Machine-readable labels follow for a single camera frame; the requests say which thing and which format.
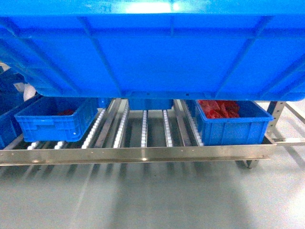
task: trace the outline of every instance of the epoxy floor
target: epoxy floor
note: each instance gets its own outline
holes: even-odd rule
[[[305,137],[287,109],[277,129]],[[234,161],[0,167],[0,228],[304,229],[305,147],[278,147],[251,170]]]

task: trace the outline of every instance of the small blue plastic crate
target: small blue plastic crate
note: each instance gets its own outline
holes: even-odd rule
[[[98,98],[98,108],[107,108],[112,101],[112,98]]]
[[[273,117],[251,101],[238,101],[240,118],[206,118],[198,101],[192,101],[194,119],[205,146],[261,144]]]
[[[131,110],[168,110],[173,106],[172,99],[129,99]]]
[[[12,68],[0,72],[0,91],[17,92],[14,83],[25,83],[23,75],[17,73]]]
[[[59,116],[67,109],[72,115]],[[79,141],[97,114],[95,98],[44,97],[15,115],[24,141]]]
[[[24,102],[22,93],[0,94],[0,149],[5,148],[22,133],[20,125],[14,115],[39,98],[41,96],[37,95]]]

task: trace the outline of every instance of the large blue plastic crate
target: large blue plastic crate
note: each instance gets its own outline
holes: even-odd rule
[[[273,117],[256,103],[238,101],[240,118],[206,118],[198,101],[191,101],[194,120],[205,146],[251,145],[263,141]]]
[[[169,110],[173,106],[172,99],[129,99],[131,110]]]
[[[98,108],[107,108],[112,98],[98,98]]]
[[[303,0],[4,1],[0,60],[46,96],[299,100]]]
[[[22,130],[14,115],[41,96],[23,101],[23,94],[1,93],[0,94],[0,149],[9,145],[16,137],[21,135]]]
[[[59,116],[72,109],[74,114]],[[44,97],[15,115],[24,140],[79,141],[97,114],[95,98]]]

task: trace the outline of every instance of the stainless steel frame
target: stainless steel frame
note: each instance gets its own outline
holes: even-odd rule
[[[142,119],[133,119],[130,113],[137,112],[129,111],[128,103],[124,105],[122,101],[124,100],[115,99],[107,111],[102,111],[103,115],[98,113],[97,119],[99,117],[101,120],[92,125],[84,138],[77,143],[39,142],[39,147],[36,148],[36,144],[33,144],[35,149],[27,150],[31,144],[25,143],[22,135],[19,136],[5,149],[0,150],[0,166],[242,160],[248,168],[252,168],[257,165],[258,160],[269,159],[277,145],[305,145],[305,139],[271,139],[266,135],[261,145],[203,146],[185,102],[175,100],[174,109],[160,111],[164,143],[160,142],[160,146],[155,147],[149,143],[148,113],[151,111],[138,111]],[[268,133],[275,127],[285,106],[305,123],[305,114],[292,103],[271,102],[268,112],[275,120],[270,123]],[[126,135],[132,135],[128,123],[136,121],[141,127],[136,132],[139,145],[129,147],[123,141],[127,138]],[[89,148],[82,148],[88,135],[91,135]],[[64,147],[54,149],[54,146],[61,145]]]

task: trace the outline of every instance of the metal support leg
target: metal support leg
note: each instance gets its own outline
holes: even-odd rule
[[[275,129],[278,119],[281,116],[281,113],[286,106],[286,102],[284,101],[271,101],[268,107],[267,112],[274,117],[272,122],[269,122],[267,133],[272,133]]]

